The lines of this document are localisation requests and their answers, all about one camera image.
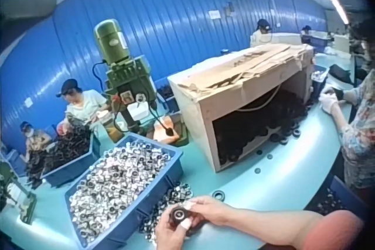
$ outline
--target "cardboard box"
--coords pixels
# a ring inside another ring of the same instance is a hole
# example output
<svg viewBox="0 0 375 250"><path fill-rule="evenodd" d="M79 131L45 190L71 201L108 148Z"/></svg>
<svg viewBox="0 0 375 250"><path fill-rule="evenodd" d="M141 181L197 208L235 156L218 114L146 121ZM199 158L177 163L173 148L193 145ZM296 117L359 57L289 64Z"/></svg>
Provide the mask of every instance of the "cardboard box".
<svg viewBox="0 0 375 250"><path fill-rule="evenodd" d="M312 85L312 58L313 48L306 44L266 44L208 59L168 77L192 139L215 172L232 163L219 163L212 122L280 84L306 101ZM241 157L267 139L256 138Z"/></svg>

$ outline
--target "green motor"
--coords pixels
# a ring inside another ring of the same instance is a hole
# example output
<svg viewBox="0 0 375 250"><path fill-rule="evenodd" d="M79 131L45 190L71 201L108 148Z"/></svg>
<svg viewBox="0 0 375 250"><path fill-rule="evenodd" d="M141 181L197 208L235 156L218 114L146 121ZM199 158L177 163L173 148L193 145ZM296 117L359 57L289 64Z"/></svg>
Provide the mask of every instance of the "green motor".
<svg viewBox="0 0 375 250"><path fill-rule="evenodd" d="M117 20L100 22L94 33L103 57L109 65L129 58L130 52Z"/></svg>

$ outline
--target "workbench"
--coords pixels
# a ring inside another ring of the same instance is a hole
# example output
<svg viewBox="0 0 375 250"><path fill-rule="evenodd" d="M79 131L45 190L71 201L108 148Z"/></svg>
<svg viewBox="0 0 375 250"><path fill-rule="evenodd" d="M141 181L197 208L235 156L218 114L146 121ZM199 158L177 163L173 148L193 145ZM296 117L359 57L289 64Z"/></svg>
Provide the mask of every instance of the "workbench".
<svg viewBox="0 0 375 250"><path fill-rule="evenodd" d="M323 67L337 64L350 70L354 79L354 63L351 60L319 54L316 63ZM352 87L332 77L328 81L342 89ZM345 118L349 120L352 107L346 104L342 109ZM286 146L267 142L260 147L262 155L252 153L218 174L212 171L196 144L190 143L182 147L184 175L181 181L188 183L196 196L222 190L226 194L225 202L237 208L260 211L303 210L331 170L340 143L332 117L318 105L311 109L307 119L301 123L300 130L301 137L291 138ZM102 152L114 146L104 129L99 130L99 135ZM259 174L255 173L256 168L261 169ZM22 223L18 211L7 206L0 213L0 230L25 250L77 249L64 201L64 193L68 188L69 184L59 189L53 189L47 183L42 184L35 191L38 204L32 225ZM236 230L206 224L185 242L184 250L249 250L258 249L262 245L262 241ZM144 235L135 233L123 249L155 248L144 239Z"/></svg>

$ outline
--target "corrugated metal wall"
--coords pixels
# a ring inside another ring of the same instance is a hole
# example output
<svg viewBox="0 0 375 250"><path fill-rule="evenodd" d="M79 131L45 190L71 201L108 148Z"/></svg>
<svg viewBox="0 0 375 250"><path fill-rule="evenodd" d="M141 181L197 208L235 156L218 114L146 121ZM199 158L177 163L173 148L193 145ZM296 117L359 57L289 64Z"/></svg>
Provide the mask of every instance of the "corrugated metal wall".
<svg viewBox="0 0 375 250"><path fill-rule="evenodd" d="M229 2L234 13L225 16ZM219 10L221 19L211 20L211 10ZM324 9L313 0L65 0L51 18L28 31L0 69L7 145L24 151L19 132L24 120L46 128L64 118L66 105L55 94L68 77L84 89L99 90L91 74L101 60L93 27L108 18L118 19L131 53L146 55L159 83L221 49L248 47L259 18L268 19L275 32L298 32L306 24L326 30ZM105 78L105 67L99 69ZM30 108L24 105L28 97Z"/></svg>

